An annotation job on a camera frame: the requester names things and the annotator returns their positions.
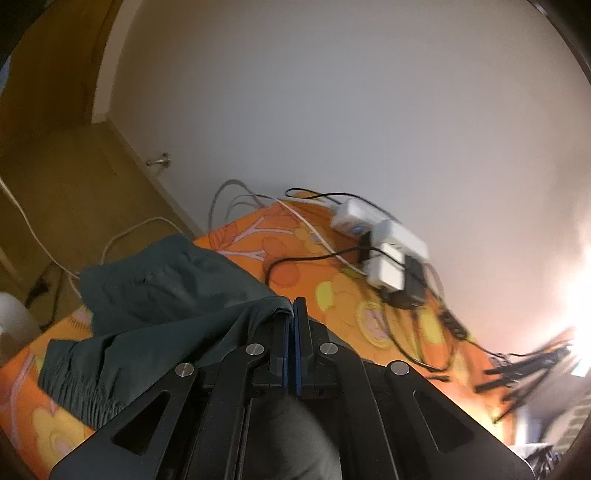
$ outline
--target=black cable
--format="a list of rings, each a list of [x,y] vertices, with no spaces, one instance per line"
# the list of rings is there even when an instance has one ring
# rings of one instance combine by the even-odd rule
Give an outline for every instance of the black cable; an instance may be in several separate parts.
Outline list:
[[[449,383],[452,381],[452,378],[449,375],[431,375],[430,377],[425,377],[425,380],[439,380],[440,382]]]
[[[400,223],[400,220],[398,220],[394,215],[392,215],[389,211],[381,208],[379,205],[376,205],[374,202],[371,202],[370,200],[368,200],[367,198],[362,197],[361,195],[357,195],[355,193],[347,193],[347,192],[329,192],[329,193],[318,193],[316,195],[312,195],[312,197],[307,197],[309,200],[313,200],[313,199],[317,199],[317,198],[322,198],[322,197],[326,197],[326,198],[331,198],[331,197],[339,197],[339,196],[343,196],[343,197],[353,197],[356,198],[358,200],[361,200],[362,202],[367,203],[368,205],[371,205],[372,207],[374,207],[376,210],[379,210],[380,212],[382,212],[384,215],[386,215],[388,218],[392,219],[394,222],[396,223]]]
[[[294,192],[294,191],[308,192],[308,193],[311,193],[312,195],[322,195],[320,192],[315,192],[314,190],[310,190],[310,189],[287,189],[284,194],[286,197],[289,197],[289,198],[299,198],[294,195],[290,195],[290,192]],[[331,200],[332,202],[335,202],[337,205],[342,205],[342,203],[338,200],[332,199],[330,197],[328,197],[328,199]]]
[[[484,348],[482,345],[472,341],[472,340],[466,340],[467,343],[469,343],[470,345],[474,345],[476,348],[478,348],[479,350],[483,351],[484,353],[487,353],[490,356],[495,356],[497,358],[502,358],[502,359],[506,359],[505,355],[503,355],[502,353],[495,353],[495,352],[491,352],[490,350],[487,350],[486,348]]]
[[[387,254],[386,252],[381,251],[379,248],[377,247],[366,247],[366,246],[361,246],[361,245],[357,245],[356,247],[351,247],[351,248],[346,248],[344,250],[341,250],[339,252],[335,252],[333,254],[326,254],[326,255],[316,255],[315,257],[287,257],[287,258],[280,258],[278,260],[275,260],[273,263],[271,263],[271,265],[269,265],[269,268],[267,268],[267,271],[265,272],[265,285],[269,286],[269,281],[271,279],[271,272],[273,271],[273,268],[275,268],[277,265],[282,264],[282,263],[286,263],[286,262],[304,262],[304,261],[317,261],[317,260],[325,260],[326,258],[332,258],[332,257],[336,257],[337,255],[344,255],[347,253],[351,253],[351,252],[359,252],[359,251],[373,251],[373,252],[378,252],[380,254],[382,254],[385,257],[388,257],[390,260],[392,260],[393,262],[395,262],[396,264],[404,267],[404,264],[400,263],[398,260],[396,260],[394,257],[392,257],[391,255]],[[396,348],[400,351],[401,354],[403,354],[408,361],[410,361],[411,363],[419,366],[419,367],[423,367],[426,370],[428,370],[431,373],[444,373],[446,371],[448,371],[453,363],[453,357],[456,353],[456,348],[455,348],[455,344],[452,343],[452,348],[450,350],[450,356],[449,359],[447,361],[447,364],[442,367],[434,367],[432,365],[426,364],[425,362],[421,362],[420,360],[417,360],[415,358],[413,358],[412,356],[410,356],[406,350],[404,350],[404,348],[402,348],[402,346],[400,345],[400,343],[398,343],[398,341],[396,340],[396,338],[394,337],[394,335],[392,334],[390,327],[388,326],[388,321],[386,319],[386,313],[385,313],[385,303],[382,300],[382,315],[384,317],[384,322],[386,323],[386,329],[387,329],[387,335],[390,338],[390,340],[392,340],[393,344],[396,346]]]
[[[271,271],[273,270],[273,268],[275,268],[279,264],[286,263],[286,262],[305,262],[305,261],[325,260],[327,258],[339,257],[341,255],[345,255],[345,254],[348,254],[351,252],[361,252],[361,251],[379,252],[383,256],[388,257],[394,263],[398,264],[400,267],[404,267],[403,263],[396,260],[392,255],[389,255],[386,252],[381,251],[377,247],[366,247],[366,246],[357,245],[355,247],[345,248],[344,250],[341,250],[339,252],[335,252],[333,254],[316,255],[315,257],[285,257],[285,258],[280,258],[278,260],[275,260],[273,263],[271,263],[271,265],[269,265],[269,268],[267,268],[267,271],[265,272],[265,285],[267,287],[269,286],[269,280],[271,279]]]
[[[551,368],[546,369],[546,371],[541,374],[538,378],[536,378],[531,385],[525,387],[525,393],[523,393],[523,395],[520,395],[512,404],[511,406],[506,409],[503,413],[501,413],[501,415],[499,415],[497,418],[495,418],[492,422],[493,423],[497,423],[499,421],[501,421],[502,419],[504,419],[509,413],[513,413],[515,410],[517,410],[519,407],[521,407],[526,399],[535,391],[538,389],[538,387],[544,382],[544,380],[550,375],[550,372],[555,368],[556,366],[553,366]]]
[[[559,342],[556,343],[551,343],[549,345],[546,345],[545,347],[542,347],[540,349],[537,350],[533,350],[531,352],[528,353],[495,353],[495,352],[491,352],[490,350],[487,350],[486,348],[484,348],[482,345],[472,341],[472,340],[466,340],[466,342],[468,342],[470,345],[474,345],[476,348],[478,348],[479,350],[483,351],[484,353],[487,353],[490,356],[494,356],[497,358],[502,358],[503,360],[507,360],[507,357],[510,356],[518,356],[518,357],[527,357],[527,356],[534,356],[534,355],[538,355],[540,353],[544,353],[545,351],[551,349],[551,348],[555,348],[558,346],[563,346],[564,344],[568,344],[568,342],[566,340],[561,340]]]
[[[390,330],[390,326],[388,325],[388,320],[386,319],[386,304],[382,301],[382,315],[384,317],[384,322],[386,323],[386,328],[387,328],[387,334],[388,337],[390,338],[390,340],[392,340],[392,343],[396,346],[396,348],[400,351],[401,354],[404,355],[404,357],[411,362],[412,364],[417,365],[418,367],[423,367],[426,370],[428,370],[431,373],[438,373],[438,374],[442,374],[447,372],[453,363],[453,358],[456,354],[456,345],[452,340],[452,347],[450,348],[449,351],[449,357],[447,359],[447,363],[445,364],[445,366],[443,367],[434,367],[432,365],[429,365],[421,360],[417,360],[416,358],[413,358],[412,356],[410,356],[410,354],[404,349],[402,348],[402,345],[400,345],[400,343],[396,340],[396,337],[394,337],[394,335],[392,334],[392,331]]]
[[[56,319],[57,302],[60,299],[61,285],[63,284],[63,280],[64,280],[64,271],[62,269],[60,269],[60,276],[57,279],[56,292],[53,296],[53,307],[51,307],[51,317],[50,317],[48,325],[51,325]]]

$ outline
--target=silver screw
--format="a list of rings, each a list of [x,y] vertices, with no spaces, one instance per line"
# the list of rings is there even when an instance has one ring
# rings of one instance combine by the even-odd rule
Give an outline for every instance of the silver screw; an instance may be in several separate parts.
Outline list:
[[[265,347],[263,347],[260,343],[251,343],[249,346],[246,347],[246,353],[248,355],[260,355],[265,351]]]
[[[398,360],[396,362],[392,362],[392,365],[390,365],[390,370],[394,375],[406,375],[408,372],[410,372],[410,367],[406,362],[401,362]]]
[[[195,367],[191,364],[178,364],[174,371],[179,377],[188,377],[193,375]]]
[[[320,351],[325,355],[334,355],[339,351],[339,347],[337,347],[334,343],[326,342],[320,345]]]

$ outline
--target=bed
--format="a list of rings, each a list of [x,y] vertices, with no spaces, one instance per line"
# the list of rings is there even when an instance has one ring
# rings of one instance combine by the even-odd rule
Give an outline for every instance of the bed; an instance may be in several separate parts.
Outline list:
[[[328,211],[299,203],[293,208],[336,249],[353,245],[351,239],[329,228]],[[278,204],[219,228],[195,240],[195,244],[225,255],[259,279],[264,278],[264,272],[277,259],[326,253],[318,238]],[[452,381],[432,380],[433,384],[499,440],[512,443],[513,415],[497,424],[492,422],[506,408],[501,404],[506,391],[496,389],[486,395],[472,391],[475,384],[490,379],[482,374],[483,369],[491,367],[490,360],[467,342],[452,342],[437,317],[439,304],[433,296],[418,310],[418,319],[413,320],[407,311],[383,307],[363,277],[334,258],[278,264],[272,271],[270,286],[291,300],[305,297],[311,317],[326,324],[360,356],[377,364],[404,359],[387,334],[387,327],[407,352],[417,358],[421,349],[431,365],[444,365],[453,344],[456,353],[446,372]],[[46,480],[52,467],[93,433],[37,387],[50,339],[90,337],[91,318],[92,312],[79,308],[0,369],[0,428],[40,480]],[[426,377],[432,375],[425,369],[417,370]]]

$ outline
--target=yellow flower pattern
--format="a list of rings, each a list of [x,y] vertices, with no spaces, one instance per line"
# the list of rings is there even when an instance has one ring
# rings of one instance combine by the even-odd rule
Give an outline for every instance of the yellow flower pattern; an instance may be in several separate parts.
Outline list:
[[[84,425],[62,408],[53,415],[45,408],[36,408],[32,422],[39,455],[50,469],[85,440]]]

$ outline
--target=white power adapter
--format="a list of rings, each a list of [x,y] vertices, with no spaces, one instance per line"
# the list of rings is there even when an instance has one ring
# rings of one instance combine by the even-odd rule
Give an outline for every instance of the white power adapter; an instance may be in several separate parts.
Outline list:
[[[387,216],[371,205],[358,199],[349,199],[338,206],[330,220],[330,226],[347,236],[359,238],[374,225],[387,219]]]
[[[368,284],[376,288],[403,290],[406,255],[419,261],[427,261],[429,258],[427,244],[419,237],[358,199],[349,199],[339,205],[330,220],[330,226],[353,238],[360,238],[370,232],[371,246],[396,260],[394,262],[379,252],[370,252],[363,264],[363,270]]]

